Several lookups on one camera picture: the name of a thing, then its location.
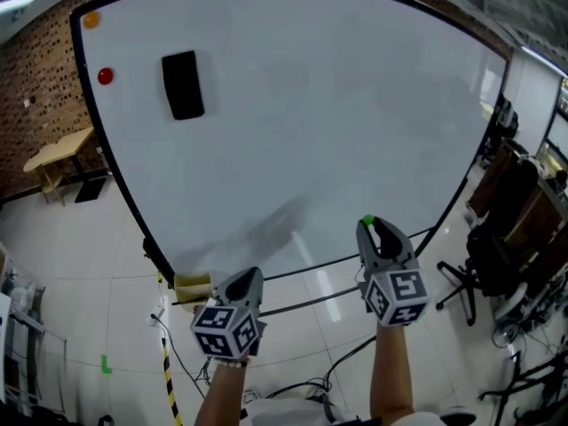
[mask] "white shirt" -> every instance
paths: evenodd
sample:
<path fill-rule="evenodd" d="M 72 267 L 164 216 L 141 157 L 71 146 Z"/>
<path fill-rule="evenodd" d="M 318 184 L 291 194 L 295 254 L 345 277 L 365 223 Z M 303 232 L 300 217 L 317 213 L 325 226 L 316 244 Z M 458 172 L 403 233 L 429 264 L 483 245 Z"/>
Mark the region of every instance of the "white shirt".
<path fill-rule="evenodd" d="M 337 419 L 334 425 L 353 422 L 357 415 L 332 406 Z M 329 426 L 323 405 L 299 398 L 257 399 L 247 404 L 248 417 L 242 425 L 248 426 Z M 392 426 L 445 426 L 439 416 L 428 412 L 416 412 L 394 422 Z"/>

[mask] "black chair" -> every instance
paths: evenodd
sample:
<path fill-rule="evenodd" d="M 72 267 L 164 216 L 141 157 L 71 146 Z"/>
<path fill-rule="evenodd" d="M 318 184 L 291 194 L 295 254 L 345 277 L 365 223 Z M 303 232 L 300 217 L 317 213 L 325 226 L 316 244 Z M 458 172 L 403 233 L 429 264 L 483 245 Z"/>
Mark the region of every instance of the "black chair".
<path fill-rule="evenodd" d="M 468 325 L 472 326 L 476 321 L 475 288 L 481 289 L 484 296 L 509 297 L 515 293 L 520 275 L 504 238 L 513 230 L 538 178 L 536 167 L 529 161 L 521 161 L 503 174 L 485 222 L 468 235 L 469 258 L 465 267 L 454 268 L 444 261 L 438 263 L 439 270 L 448 270 L 461 285 L 436 304 L 437 310 L 443 309 L 445 302 L 465 290 L 471 311 Z"/>
<path fill-rule="evenodd" d="M 482 160 L 489 162 L 492 161 L 499 150 L 501 141 L 505 138 L 512 139 L 516 136 L 518 131 L 517 118 L 517 112 L 515 112 L 509 126 L 501 126 L 499 122 L 489 126 L 487 143 L 485 144 L 485 149 L 481 155 Z"/>

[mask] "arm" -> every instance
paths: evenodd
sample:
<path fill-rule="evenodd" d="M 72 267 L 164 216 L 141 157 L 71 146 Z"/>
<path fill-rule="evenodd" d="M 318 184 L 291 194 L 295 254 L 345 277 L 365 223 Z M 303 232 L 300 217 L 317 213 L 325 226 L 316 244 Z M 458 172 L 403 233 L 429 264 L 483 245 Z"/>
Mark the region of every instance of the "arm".
<path fill-rule="evenodd" d="M 384 426 L 414 412 L 404 327 L 379 327 L 371 381 L 371 417 Z"/>
<path fill-rule="evenodd" d="M 217 366 L 195 426 L 238 426 L 245 384 L 245 367 Z"/>

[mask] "table leg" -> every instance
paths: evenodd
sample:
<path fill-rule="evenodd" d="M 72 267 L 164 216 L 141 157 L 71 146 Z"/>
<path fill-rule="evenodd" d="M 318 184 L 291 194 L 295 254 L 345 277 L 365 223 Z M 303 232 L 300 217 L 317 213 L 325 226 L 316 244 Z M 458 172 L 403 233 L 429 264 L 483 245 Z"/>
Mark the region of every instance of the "table leg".
<path fill-rule="evenodd" d="M 94 180 L 88 180 L 83 166 L 81 165 L 81 162 L 79 162 L 79 158 L 77 158 L 77 155 L 71 156 L 71 161 L 75 166 L 77 174 L 79 174 L 79 178 L 83 182 L 83 187 L 79 191 L 79 194 L 77 194 L 75 203 L 97 200 L 100 194 L 100 190 L 102 189 L 107 179 L 103 177 Z"/>
<path fill-rule="evenodd" d="M 83 169 L 83 166 L 81 165 L 81 162 L 79 161 L 79 158 L 77 158 L 76 154 L 71 156 L 71 161 L 73 162 L 75 170 L 79 174 L 79 178 L 81 179 L 81 181 L 83 183 L 87 183 L 87 176 L 85 175 L 85 170 Z"/>

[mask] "black whiteboard frame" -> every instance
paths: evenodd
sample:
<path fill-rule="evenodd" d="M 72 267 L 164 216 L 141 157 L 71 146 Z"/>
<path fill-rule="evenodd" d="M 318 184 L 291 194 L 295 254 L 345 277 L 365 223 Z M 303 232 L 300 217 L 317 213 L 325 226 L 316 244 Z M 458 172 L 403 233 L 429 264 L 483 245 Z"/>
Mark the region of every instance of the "black whiteboard frame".
<path fill-rule="evenodd" d="M 132 212 L 132 215 L 136 219 L 136 222 L 138 223 L 140 230 L 142 231 L 142 233 L 146 237 L 146 239 L 149 243 L 148 246 L 150 248 L 153 248 L 154 251 L 155 251 L 153 254 L 149 255 L 150 258 L 152 258 L 153 261 L 156 261 L 156 260 L 160 261 L 160 270 L 162 272 L 162 275 L 166 278 L 168 283 L 171 286 L 173 286 L 173 278 L 174 278 L 175 272 L 171 268 L 170 263 L 168 262 L 168 260 L 166 259 L 166 257 L 162 253 L 162 251 L 160 250 L 156 240 L 154 239 L 152 233 L 150 232 L 148 226 L 146 225 L 144 218 L 142 218 L 142 215 L 140 214 L 138 207 L 137 207 L 136 203 L 134 202 L 134 199 L 132 198 L 132 196 L 130 194 L 128 186 L 126 185 L 126 182 L 124 181 L 124 178 L 122 176 L 122 173 L 120 172 L 118 164 L 116 163 L 116 159 L 114 158 L 113 151 L 111 150 L 110 144 L 109 144 L 108 139 L 107 139 L 107 135 L 105 133 L 105 129 L 103 127 L 102 121 L 101 121 L 100 116 L 99 116 L 99 111 L 97 109 L 97 104 L 96 104 L 94 94 L 93 94 L 93 91 L 92 91 L 92 88 L 91 88 L 91 82 L 89 80 L 89 72 L 87 70 L 87 61 L 86 61 L 86 58 L 85 58 L 85 55 L 84 55 L 83 37 L 82 37 L 82 33 L 81 33 L 81 17 L 88 12 L 96 11 L 97 9 L 100 9 L 103 6 L 106 6 L 108 4 L 112 4 L 112 3 L 117 2 L 117 1 L 119 1 L 119 0 L 92 0 L 88 3 L 86 3 L 86 4 L 82 4 L 81 6 L 78 6 L 73 11 L 71 11 L 69 25 L 70 25 L 70 28 L 71 28 L 71 39 L 73 41 L 73 46 L 74 46 L 74 50 L 75 50 L 75 61 L 76 61 L 77 70 L 78 70 L 78 73 L 79 73 L 79 80 L 80 80 L 81 86 L 83 88 L 83 95 L 84 95 L 84 98 L 85 98 L 85 104 L 86 104 L 87 109 L 89 111 L 89 115 L 91 117 L 93 127 L 95 128 L 95 133 L 97 134 L 97 138 L 98 138 L 99 143 L 100 143 L 100 145 L 103 149 L 103 153 L 105 154 L 105 157 L 106 157 L 106 160 L 107 160 L 108 165 L 110 167 L 110 170 L 114 174 L 114 179 L 116 180 L 116 184 L 120 188 L 121 193 L 124 197 L 124 200 L 128 204 L 130 211 Z M 506 61 L 506 69 L 505 69 L 504 76 L 503 76 L 503 79 L 502 79 L 502 82 L 501 82 L 500 92 L 503 91 L 505 80 L 506 80 L 506 77 L 507 77 L 507 71 L 509 70 L 509 61 L 507 59 L 505 59 L 494 48 L 494 46 L 490 45 L 485 39 L 483 39 L 481 36 L 479 36 L 475 32 L 467 30 L 465 27 L 459 25 L 457 22 L 455 22 L 454 20 L 447 17 L 444 13 L 438 12 L 437 10 L 429 7 L 426 4 L 423 4 L 423 3 L 421 3 L 417 0 L 394 0 L 394 1 L 400 2 L 402 4 L 410 6 L 412 8 L 415 8 L 416 10 L 419 10 L 421 12 L 425 12 L 425 13 L 427 13 L 427 14 L 429 14 L 429 15 L 431 15 L 431 16 L 439 19 L 439 20 L 443 20 L 445 23 L 449 24 L 450 26 L 457 28 L 461 32 L 465 33 L 466 35 L 471 36 L 472 38 L 474 38 L 475 40 L 477 40 L 478 42 L 483 44 L 485 47 L 487 47 L 489 50 L 495 52 L 502 59 L 504 59 Z M 481 147 L 485 144 L 485 141 L 486 141 L 486 138 L 487 138 L 488 126 L 489 125 L 487 125 L 487 128 L 485 128 L 485 134 L 482 137 L 479 148 L 476 151 L 476 156 L 477 156 L 477 153 L 479 152 L 479 150 L 481 149 Z M 458 187 L 457 191 L 455 192 L 454 197 L 452 198 L 452 200 L 450 201 L 450 203 L 448 204 L 448 206 L 444 210 L 444 213 L 442 214 L 442 216 L 440 217 L 440 219 L 438 220 L 436 225 L 434 227 L 431 227 L 429 229 L 424 229 L 423 231 L 419 232 L 419 233 L 424 233 L 424 232 L 428 232 L 428 233 L 427 233 L 426 237 L 424 238 L 423 242 L 421 243 L 421 245 L 415 251 L 416 256 L 420 255 L 420 253 L 424 250 L 424 248 L 426 247 L 428 242 L 433 237 L 434 233 L 436 233 L 438 228 L 441 226 L 444 219 L 446 219 L 447 214 L 449 213 L 450 209 L 454 206 L 454 204 L 457 201 L 460 193 L 463 190 L 463 187 L 465 186 L 465 184 L 467 182 L 467 174 L 468 174 L 468 172 L 465 173 L 465 176 L 464 176 L 463 180 L 461 181 L 461 184 Z M 355 257 L 355 256 L 356 255 L 342 257 L 341 259 L 330 261 L 326 264 L 320 264 L 320 265 L 318 265 L 318 267 L 334 264 L 336 262 L 346 260 L 348 258 L 352 258 L 352 257 Z M 300 273 L 300 272 L 307 272 L 307 271 L 312 270 L 313 268 L 314 267 L 306 267 L 304 269 L 296 270 L 296 271 L 293 271 L 293 272 L 290 272 L 290 273 L 283 273 L 281 275 L 278 275 L 278 277 L 287 276 L 289 274 L 297 274 L 297 273 Z"/>

